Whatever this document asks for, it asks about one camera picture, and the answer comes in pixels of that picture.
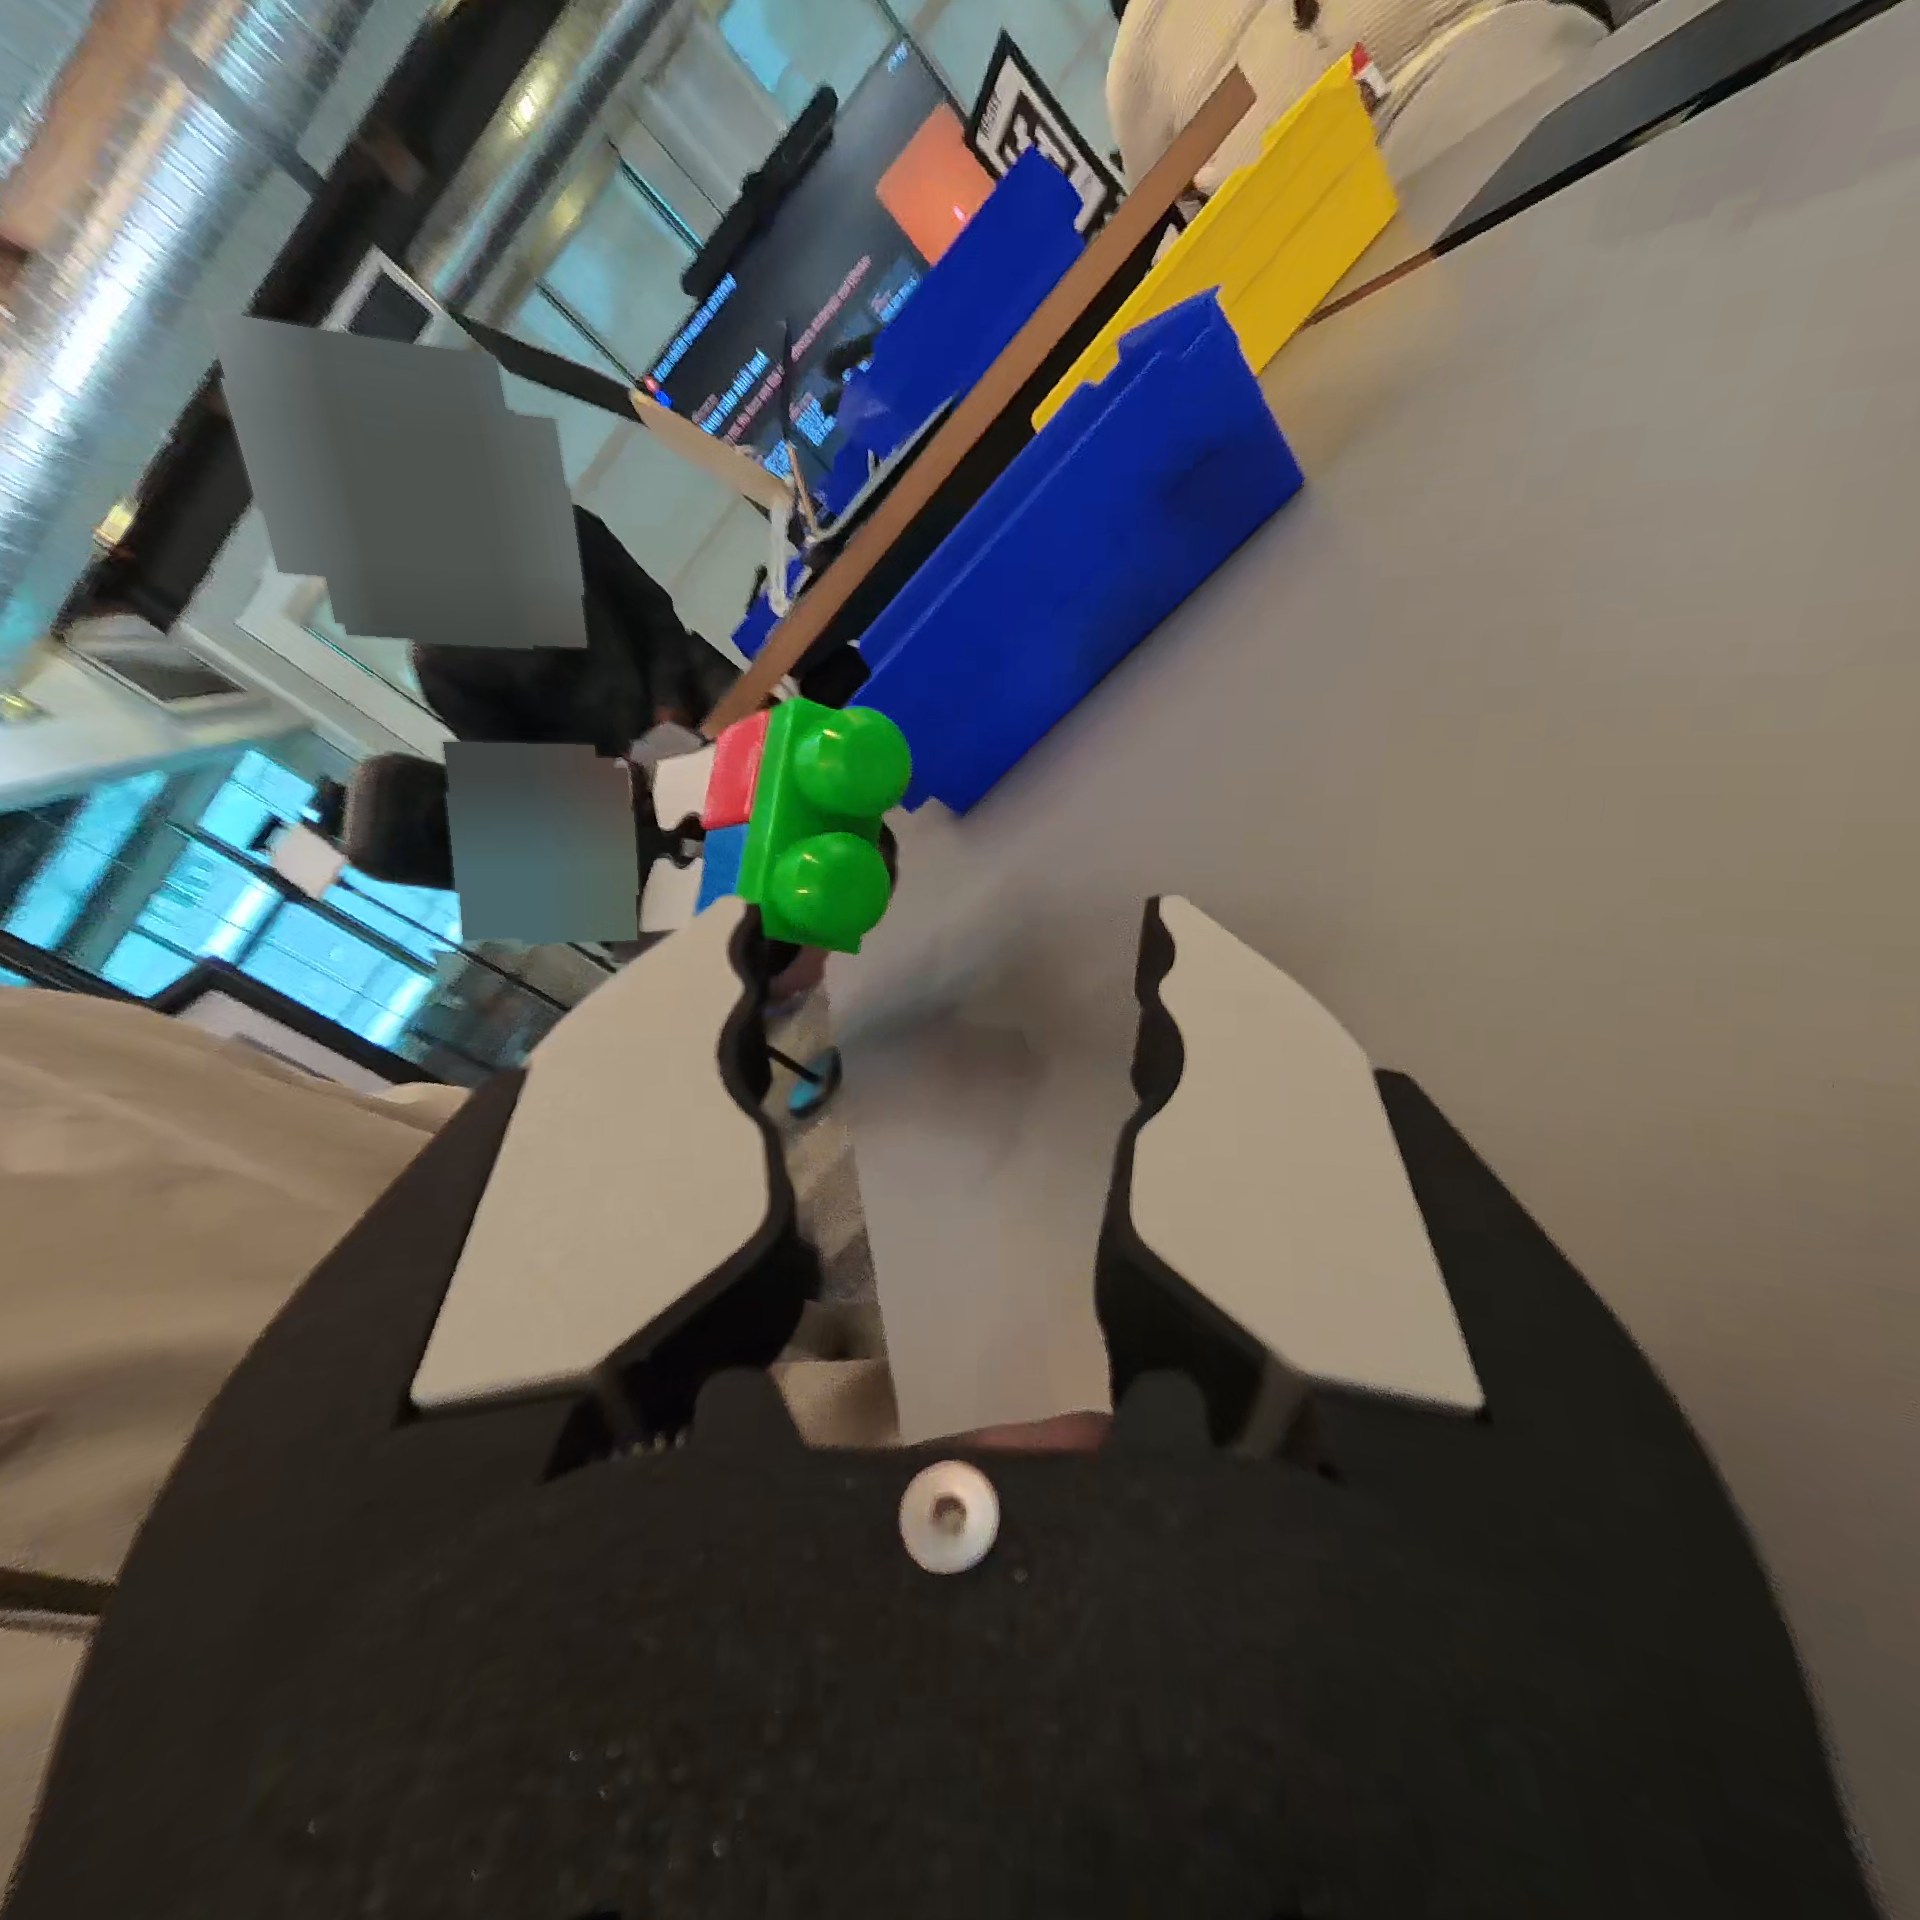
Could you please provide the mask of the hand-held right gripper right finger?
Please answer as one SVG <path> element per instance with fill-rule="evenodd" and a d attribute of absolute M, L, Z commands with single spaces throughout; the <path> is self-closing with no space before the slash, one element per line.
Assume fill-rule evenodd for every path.
<path fill-rule="evenodd" d="M 1187 1374 L 1245 1422 L 1268 1370 L 1475 1418 L 1483 1387 L 1374 1063 L 1301 982 L 1182 896 L 1136 959 L 1136 1111 L 1101 1218 L 1110 1392 Z"/>

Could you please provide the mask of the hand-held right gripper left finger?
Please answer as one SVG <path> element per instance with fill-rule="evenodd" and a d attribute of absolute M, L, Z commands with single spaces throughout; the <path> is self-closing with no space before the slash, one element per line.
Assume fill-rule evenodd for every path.
<path fill-rule="evenodd" d="M 806 1248 L 764 1102 L 762 917 L 707 910 L 534 1048 L 412 1383 L 419 1410 L 619 1394 L 685 1420 L 798 1330 Z"/>

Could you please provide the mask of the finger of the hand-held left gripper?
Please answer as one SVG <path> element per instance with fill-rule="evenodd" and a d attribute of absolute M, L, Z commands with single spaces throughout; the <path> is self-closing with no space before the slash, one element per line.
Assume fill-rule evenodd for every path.
<path fill-rule="evenodd" d="M 641 931 L 676 931 L 698 917 L 704 860 L 704 794 L 714 751 L 684 751 L 641 767 Z"/>

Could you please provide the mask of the red toy building block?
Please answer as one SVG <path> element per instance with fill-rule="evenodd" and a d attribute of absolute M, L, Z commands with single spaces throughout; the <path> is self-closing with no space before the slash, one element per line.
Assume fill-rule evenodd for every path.
<path fill-rule="evenodd" d="M 773 709 L 757 711 L 715 738 L 704 794 L 704 830 L 709 834 L 745 828 L 752 821 L 773 716 Z"/>

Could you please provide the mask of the green two-stud toy block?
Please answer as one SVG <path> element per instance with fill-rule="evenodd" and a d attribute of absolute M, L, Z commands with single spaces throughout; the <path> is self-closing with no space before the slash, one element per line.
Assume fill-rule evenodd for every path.
<path fill-rule="evenodd" d="M 892 903 L 884 816 L 913 780 L 881 711 L 789 700 L 771 711 L 736 894 L 774 944 L 858 954 Z"/>

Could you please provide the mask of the blue plastic bin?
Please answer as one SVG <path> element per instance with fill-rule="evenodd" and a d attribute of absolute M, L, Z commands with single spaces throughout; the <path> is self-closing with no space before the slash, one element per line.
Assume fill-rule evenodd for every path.
<path fill-rule="evenodd" d="M 1081 198 L 1041 149 L 995 184 L 974 219 L 881 330 L 834 416 L 822 502 L 838 514 L 881 463 L 968 395 L 1083 254 Z"/>
<path fill-rule="evenodd" d="M 904 807 L 979 805 L 1304 486 L 1219 287 L 1123 333 L 858 643 Z"/>

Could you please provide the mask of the wooden side table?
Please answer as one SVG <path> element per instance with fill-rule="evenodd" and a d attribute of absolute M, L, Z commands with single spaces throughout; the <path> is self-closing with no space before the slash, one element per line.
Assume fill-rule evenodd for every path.
<path fill-rule="evenodd" d="M 704 735 L 714 738 L 749 716 L 811 656 L 862 635 L 970 514 L 997 472 L 1030 440 L 1030 416 L 1050 382 L 1093 342 L 1146 275 L 1146 254 L 1180 197 L 1254 102 L 1249 78 L 1229 69 L 979 384 L 917 448 L 833 565 L 774 624 L 762 654 L 702 722 Z"/>

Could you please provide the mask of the computer monitor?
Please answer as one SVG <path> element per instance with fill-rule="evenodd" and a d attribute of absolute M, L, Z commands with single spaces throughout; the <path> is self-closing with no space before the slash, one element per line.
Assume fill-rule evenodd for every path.
<path fill-rule="evenodd" d="M 830 352 L 884 327 L 992 192 L 948 88 L 907 44 L 896 52 L 838 102 L 822 154 L 641 376 L 774 472 L 798 448 L 809 482 L 846 443 Z"/>

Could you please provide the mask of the yellow plastic bin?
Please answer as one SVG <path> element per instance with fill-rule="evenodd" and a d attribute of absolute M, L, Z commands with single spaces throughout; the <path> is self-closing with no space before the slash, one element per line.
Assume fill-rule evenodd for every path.
<path fill-rule="evenodd" d="M 1114 373 L 1123 336 L 1208 292 L 1249 370 L 1265 373 L 1398 211 L 1377 144 L 1378 82 L 1370 47 L 1354 44 L 1200 208 L 1030 426 L 1042 429 L 1070 395 Z"/>

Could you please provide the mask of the silver ventilation duct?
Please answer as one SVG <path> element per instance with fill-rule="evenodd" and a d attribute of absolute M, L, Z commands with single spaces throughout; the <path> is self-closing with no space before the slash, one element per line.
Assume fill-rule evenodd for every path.
<path fill-rule="evenodd" d="M 80 580 L 97 522 L 132 486 L 110 436 L 173 421 L 160 358 L 260 184 L 294 171 L 368 11 L 186 4 L 113 110 L 98 180 L 24 271 L 3 382 L 6 686 Z"/>

